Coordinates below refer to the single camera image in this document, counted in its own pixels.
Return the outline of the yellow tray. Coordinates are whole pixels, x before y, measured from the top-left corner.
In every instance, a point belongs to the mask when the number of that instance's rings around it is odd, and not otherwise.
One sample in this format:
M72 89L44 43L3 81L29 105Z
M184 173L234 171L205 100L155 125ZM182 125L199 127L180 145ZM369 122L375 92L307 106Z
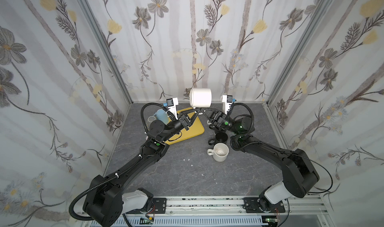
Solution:
M203 124L201 123L199 117L197 117L191 127L188 130L181 130L180 133L173 135L166 143L168 145L173 145L199 135L202 135L205 132Z

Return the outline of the white mug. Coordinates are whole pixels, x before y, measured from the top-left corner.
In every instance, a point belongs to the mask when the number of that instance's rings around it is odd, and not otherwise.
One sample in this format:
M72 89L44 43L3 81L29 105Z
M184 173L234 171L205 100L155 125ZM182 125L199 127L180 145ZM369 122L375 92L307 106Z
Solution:
M209 88L192 88L189 95L190 106L210 107L212 103L212 91Z

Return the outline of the black mug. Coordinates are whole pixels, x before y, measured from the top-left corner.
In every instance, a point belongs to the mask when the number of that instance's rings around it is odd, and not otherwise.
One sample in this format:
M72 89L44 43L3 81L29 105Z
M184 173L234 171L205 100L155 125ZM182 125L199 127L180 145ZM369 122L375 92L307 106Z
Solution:
M214 146L216 144L226 144L228 141L228 135L224 132L218 132L215 134L215 137L213 139L210 139L208 141L209 146Z

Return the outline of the light blue mug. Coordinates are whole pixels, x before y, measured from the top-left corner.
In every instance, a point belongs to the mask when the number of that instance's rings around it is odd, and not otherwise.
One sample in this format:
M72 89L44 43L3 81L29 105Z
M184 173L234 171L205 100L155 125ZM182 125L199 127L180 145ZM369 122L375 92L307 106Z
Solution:
M157 110L155 117L157 118L157 120L162 121L166 125L170 122L168 113L163 109Z

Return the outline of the beige mug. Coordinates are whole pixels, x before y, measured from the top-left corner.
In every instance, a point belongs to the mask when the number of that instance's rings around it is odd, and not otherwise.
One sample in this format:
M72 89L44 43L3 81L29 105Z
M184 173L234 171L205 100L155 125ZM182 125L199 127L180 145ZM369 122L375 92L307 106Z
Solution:
M207 154L212 156L216 162L224 162L229 154L229 147L226 144L218 143L213 149L208 149Z

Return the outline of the grey mug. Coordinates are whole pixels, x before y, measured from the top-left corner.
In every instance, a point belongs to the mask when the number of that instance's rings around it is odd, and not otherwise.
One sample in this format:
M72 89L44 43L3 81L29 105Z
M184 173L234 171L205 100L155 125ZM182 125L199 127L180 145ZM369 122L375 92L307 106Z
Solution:
M156 117L156 116L150 116L150 117L148 117L148 119L147 119L147 124L148 124L148 126L150 126L151 123L154 122L154 121L156 121L156 120L157 120L157 117Z

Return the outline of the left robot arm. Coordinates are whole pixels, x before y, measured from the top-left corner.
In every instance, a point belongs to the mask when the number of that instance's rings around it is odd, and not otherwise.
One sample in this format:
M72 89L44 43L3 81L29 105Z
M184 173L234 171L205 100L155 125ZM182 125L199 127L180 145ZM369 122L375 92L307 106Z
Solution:
M200 108L171 114L171 122L153 121L145 126L147 140L139 153L114 173L96 176L90 187L73 199L69 214L79 221L96 221L103 227L110 227L123 213L124 190L148 167L157 163L169 149L166 143L182 130L189 130L200 113Z

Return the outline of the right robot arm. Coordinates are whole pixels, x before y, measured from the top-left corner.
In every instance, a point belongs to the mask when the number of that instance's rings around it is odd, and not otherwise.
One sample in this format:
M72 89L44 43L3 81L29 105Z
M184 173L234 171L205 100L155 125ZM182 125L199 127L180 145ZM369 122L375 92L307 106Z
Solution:
M231 118L227 114L212 108L205 108L203 115L213 128L229 131L234 135L230 145L234 151L252 154L278 167L283 180L266 188L257 198L255 204L250 204L252 210L268 213L282 204L282 200L297 197L303 198L320 180L313 162L303 150L290 151L272 146L252 135L255 130L255 117L248 114Z

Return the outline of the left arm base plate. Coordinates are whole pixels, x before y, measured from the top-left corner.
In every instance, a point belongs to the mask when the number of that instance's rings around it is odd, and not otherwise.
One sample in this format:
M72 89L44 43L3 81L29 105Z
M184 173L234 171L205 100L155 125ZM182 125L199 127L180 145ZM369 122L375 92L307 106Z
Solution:
M145 214L165 214L167 208L166 198L150 198L145 205Z

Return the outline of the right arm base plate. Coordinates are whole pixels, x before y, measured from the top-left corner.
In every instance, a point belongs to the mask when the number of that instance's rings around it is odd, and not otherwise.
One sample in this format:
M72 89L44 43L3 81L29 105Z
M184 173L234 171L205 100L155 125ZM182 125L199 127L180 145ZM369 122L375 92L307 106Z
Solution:
M265 213L265 214L281 214L285 213L286 209L282 201L277 204L270 203L266 198L243 198L243 209L247 214Z

